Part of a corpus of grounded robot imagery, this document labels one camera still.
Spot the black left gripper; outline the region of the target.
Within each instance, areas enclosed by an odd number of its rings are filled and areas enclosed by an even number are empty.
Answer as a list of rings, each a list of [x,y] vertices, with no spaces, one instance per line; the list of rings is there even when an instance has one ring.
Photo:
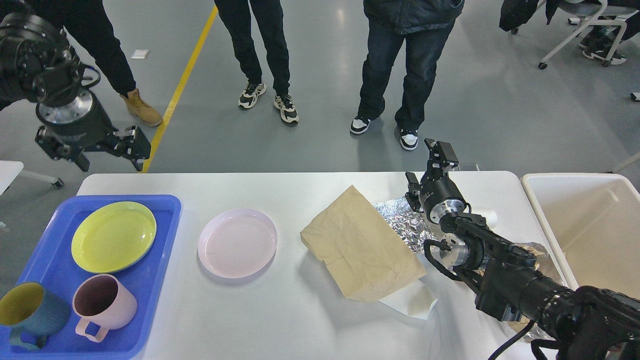
[[[89,171],[90,161],[82,148],[95,144],[99,152],[130,161],[138,173],[150,158],[152,146],[143,130],[136,125],[117,130],[89,89],[80,90],[66,105],[37,104],[36,115],[45,125],[39,126],[34,139],[43,152],[51,160],[75,164],[84,173]]]

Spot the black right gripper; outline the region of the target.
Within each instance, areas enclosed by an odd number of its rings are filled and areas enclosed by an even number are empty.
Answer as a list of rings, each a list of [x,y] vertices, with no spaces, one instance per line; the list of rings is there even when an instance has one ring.
[[[458,157],[449,142],[425,138],[429,151],[425,177],[418,181],[416,174],[405,172],[407,192],[405,199],[412,211],[423,214],[426,221],[439,224],[447,214],[462,213],[467,202],[457,185],[448,177],[448,171],[458,166]]]

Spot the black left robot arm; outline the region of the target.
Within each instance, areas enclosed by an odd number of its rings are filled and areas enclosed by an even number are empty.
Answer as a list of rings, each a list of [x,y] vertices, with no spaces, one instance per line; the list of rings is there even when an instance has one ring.
[[[106,152],[143,169],[151,144],[138,126],[118,130],[91,91],[63,29],[38,16],[25,0],[1,2],[1,103],[28,100],[41,121],[35,142],[53,160],[89,170],[86,152]]]

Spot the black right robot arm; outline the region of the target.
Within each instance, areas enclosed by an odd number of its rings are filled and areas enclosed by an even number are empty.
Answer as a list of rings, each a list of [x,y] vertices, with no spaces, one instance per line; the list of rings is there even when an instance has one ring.
[[[423,252],[430,264],[453,281],[471,289],[475,307],[498,321],[527,317],[524,329],[498,347],[495,360],[533,326],[550,339],[530,343],[537,360],[543,349],[556,350],[558,360],[637,360],[639,358],[639,301],[621,292],[583,285],[569,289],[535,269],[535,256],[525,248],[494,233],[486,218],[471,212],[448,171],[458,158],[448,142],[425,139],[429,150],[421,179],[407,172],[405,198],[414,212],[455,235],[462,254],[448,269],[431,254],[431,248],[454,253],[446,240],[425,240]]]

